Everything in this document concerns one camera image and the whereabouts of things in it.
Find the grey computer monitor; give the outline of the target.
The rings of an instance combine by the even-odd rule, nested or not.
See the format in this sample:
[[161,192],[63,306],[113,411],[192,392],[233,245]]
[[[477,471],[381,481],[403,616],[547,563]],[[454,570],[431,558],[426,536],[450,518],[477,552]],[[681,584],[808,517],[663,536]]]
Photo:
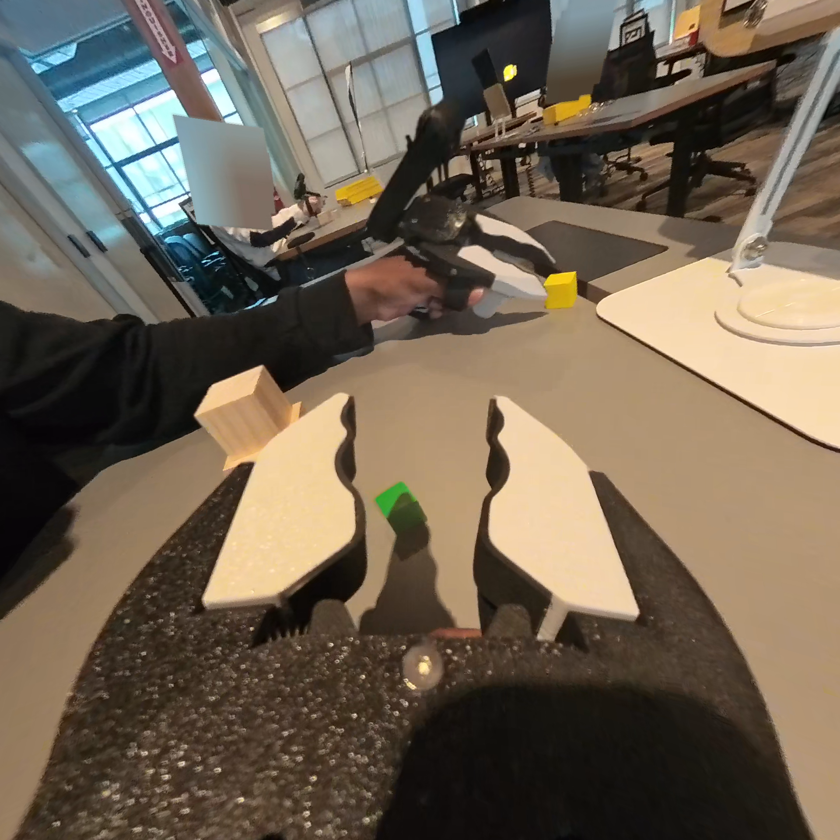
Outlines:
[[549,53],[545,106],[592,94],[602,75],[615,9],[614,1],[561,3]]

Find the person's left forearm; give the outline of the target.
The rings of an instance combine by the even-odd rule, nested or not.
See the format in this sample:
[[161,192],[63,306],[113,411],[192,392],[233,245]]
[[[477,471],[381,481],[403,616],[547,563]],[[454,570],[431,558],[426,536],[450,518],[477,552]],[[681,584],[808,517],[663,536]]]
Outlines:
[[372,342],[384,320],[360,271],[282,290],[260,308],[147,324],[78,321],[2,302],[1,571],[78,492],[57,456],[188,434],[209,387],[265,366],[296,385]]

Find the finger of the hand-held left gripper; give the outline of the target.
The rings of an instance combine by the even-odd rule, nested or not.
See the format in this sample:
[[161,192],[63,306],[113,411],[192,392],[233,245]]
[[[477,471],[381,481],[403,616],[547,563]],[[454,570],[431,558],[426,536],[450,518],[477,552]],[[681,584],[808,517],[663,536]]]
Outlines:
[[544,280],[533,270],[522,268],[510,259],[501,259],[487,248],[468,245],[458,250],[458,257],[490,275],[487,290],[482,298],[471,306],[478,318],[491,318],[500,306],[510,299],[545,302],[548,298]]
[[530,234],[485,213],[473,213],[472,219],[473,244],[491,254],[528,263],[537,274],[553,274],[558,270],[551,253]]

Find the red hanging banner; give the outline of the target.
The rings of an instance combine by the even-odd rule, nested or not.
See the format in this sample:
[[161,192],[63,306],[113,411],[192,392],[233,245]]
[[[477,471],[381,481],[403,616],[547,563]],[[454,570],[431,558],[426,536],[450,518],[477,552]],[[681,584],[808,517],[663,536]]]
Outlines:
[[190,118],[222,122],[215,100],[204,84],[194,58],[162,1],[122,1]]

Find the medium natural wooden cube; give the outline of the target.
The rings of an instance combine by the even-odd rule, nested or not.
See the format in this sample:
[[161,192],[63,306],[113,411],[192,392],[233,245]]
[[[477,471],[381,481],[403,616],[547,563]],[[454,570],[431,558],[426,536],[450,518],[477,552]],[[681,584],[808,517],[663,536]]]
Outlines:
[[286,423],[293,403],[263,365],[213,384],[195,419],[226,456],[246,455]]

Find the white desk lamp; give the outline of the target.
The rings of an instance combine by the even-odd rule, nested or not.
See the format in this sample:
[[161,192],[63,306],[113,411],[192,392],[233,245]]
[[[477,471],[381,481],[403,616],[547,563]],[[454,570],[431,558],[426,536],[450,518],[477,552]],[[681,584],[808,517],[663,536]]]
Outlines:
[[728,275],[740,293],[735,302],[718,308],[716,319],[744,338],[802,346],[838,344],[838,279],[766,261],[774,216],[837,88],[838,60],[835,28],[825,38],[822,57],[731,252]]

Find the white board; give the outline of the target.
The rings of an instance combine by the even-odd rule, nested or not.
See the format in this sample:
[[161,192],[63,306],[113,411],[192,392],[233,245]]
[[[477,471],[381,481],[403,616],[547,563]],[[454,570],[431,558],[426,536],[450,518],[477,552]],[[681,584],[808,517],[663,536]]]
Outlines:
[[839,349],[766,343],[720,325],[740,286],[731,250],[618,291],[597,316],[798,434],[839,449]]

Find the long wooden desk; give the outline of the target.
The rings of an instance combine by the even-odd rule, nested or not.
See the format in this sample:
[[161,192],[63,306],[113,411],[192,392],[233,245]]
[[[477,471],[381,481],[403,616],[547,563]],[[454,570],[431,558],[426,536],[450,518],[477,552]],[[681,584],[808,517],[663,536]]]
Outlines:
[[[500,162],[505,195],[510,199],[520,194],[516,160],[525,152],[535,152],[549,159],[559,186],[560,200],[579,204],[583,202],[584,195],[583,159],[587,154],[604,151],[611,135],[644,129],[658,118],[690,109],[696,103],[714,98],[756,77],[771,73],[774,78],[778,64],[777,60],[772,60],[600,103],[596,108],[588,108],[577,117],[552,127],[535,122],[523,124],[502,137],[471,144],[468,154],[483,154]],[[679,191],[686,184],[690,168],[688,158],[687,152],[675,150],[673,145],[665,184],[665,214],[669,217],[682,218],[686,212],[687,199],[683,200]]]

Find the yellow box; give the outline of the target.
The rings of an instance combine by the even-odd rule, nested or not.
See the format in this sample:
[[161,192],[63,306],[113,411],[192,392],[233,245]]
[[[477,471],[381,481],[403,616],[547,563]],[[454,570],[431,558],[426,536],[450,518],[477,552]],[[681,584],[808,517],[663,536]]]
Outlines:
[[584,94],[571,101],[560,101],[552,105],[547,104],[542,107],[542,124],[544,127],[552,127],[565,120],[577,117],[589,109],[591,105],[591,94]]

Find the small green wooden cube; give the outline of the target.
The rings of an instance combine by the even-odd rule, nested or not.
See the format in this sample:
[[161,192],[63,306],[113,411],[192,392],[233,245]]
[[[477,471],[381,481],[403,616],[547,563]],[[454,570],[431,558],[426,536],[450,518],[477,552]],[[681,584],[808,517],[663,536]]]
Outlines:
[[384,489],[374,502],[396,535],[421,528],[427,522],[422,506],[403,481]]

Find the black computer monitor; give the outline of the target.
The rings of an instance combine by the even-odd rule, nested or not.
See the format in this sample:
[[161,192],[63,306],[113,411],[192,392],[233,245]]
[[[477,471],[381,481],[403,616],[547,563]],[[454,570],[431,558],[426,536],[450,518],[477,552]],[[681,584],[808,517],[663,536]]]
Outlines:
[[[464,119],[483,113],[484,89],[499,82],[510,104],[544,88],[552,45],[549,1],[484,2],[432,36],[444,101]],[[505,65],[518,74],[502,83]]]

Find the large natural wooden cube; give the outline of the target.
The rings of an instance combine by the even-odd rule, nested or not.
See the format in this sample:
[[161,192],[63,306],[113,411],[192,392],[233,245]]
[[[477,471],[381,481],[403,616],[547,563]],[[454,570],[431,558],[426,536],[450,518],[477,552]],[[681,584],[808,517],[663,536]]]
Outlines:
[[228,475],[233,469],[237,468],[238,466],[247,463],[255,463],[257,458],[261,455],[261,453],[267,447],[267,445],[271,443],[277,436],[279,436],[279,434],[285,431],[290,425],[298,421],[305,412],[306,410],[302,402],[292,404],[288,421],[280,425],[279,430],[276,431],[272,437],[269,437],[267,441],[265,441],[265,443],[261,444],[253,451],[247,453],[246,455],[240,455],[236,457],[229,455],[228,457],[226,457],[224,466],[222,467],[223,473]]

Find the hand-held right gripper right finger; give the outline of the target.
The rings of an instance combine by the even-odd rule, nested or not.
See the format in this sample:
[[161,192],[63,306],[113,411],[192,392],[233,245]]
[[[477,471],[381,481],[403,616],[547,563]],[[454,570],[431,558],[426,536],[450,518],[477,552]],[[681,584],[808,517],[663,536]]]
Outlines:
[[571,614],[635,622],[637,599],[585,462],[502,395],[490,399],[486,441],[474,551],[482,632],[506,605],[524,608],[538,640],[555,640]]

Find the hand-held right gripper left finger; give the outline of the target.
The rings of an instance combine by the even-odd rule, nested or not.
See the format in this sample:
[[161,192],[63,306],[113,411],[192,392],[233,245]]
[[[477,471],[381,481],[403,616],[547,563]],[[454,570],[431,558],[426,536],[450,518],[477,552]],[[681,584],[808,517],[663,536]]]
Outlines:
[[207,611],[278,606],[364,541],[355,404],[337,393],[259,453],[203,593]]

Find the person's left hand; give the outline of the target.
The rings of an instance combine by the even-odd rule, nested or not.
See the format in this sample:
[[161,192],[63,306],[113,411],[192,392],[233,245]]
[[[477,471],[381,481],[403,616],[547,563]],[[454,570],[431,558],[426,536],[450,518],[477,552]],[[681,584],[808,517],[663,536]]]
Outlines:
[[403,256],[349,269],[344,282],[360,326],[399,319],[417,308],[425,309],[432,320],[445,313],[443,287],[425,268]]

